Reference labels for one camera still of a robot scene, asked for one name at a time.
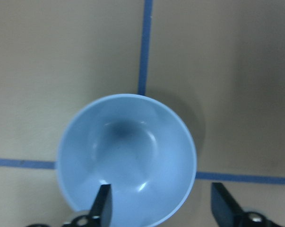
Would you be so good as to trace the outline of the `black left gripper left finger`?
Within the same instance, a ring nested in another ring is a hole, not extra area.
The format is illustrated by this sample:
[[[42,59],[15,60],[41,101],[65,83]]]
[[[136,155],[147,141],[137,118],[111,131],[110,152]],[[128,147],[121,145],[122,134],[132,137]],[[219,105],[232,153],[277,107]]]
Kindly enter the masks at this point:
[[[89,212],[90,227],[109,227],[112,220],[112,189],[102,184]]]

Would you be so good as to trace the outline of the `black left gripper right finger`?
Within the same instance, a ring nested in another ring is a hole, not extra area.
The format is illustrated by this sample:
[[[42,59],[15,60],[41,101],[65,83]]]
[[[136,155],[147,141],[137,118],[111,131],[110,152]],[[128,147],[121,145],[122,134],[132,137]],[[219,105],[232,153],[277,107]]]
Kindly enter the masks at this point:
[[[238,227],[244,211],[222,183],[211,184],[211,212],[219,227]]]

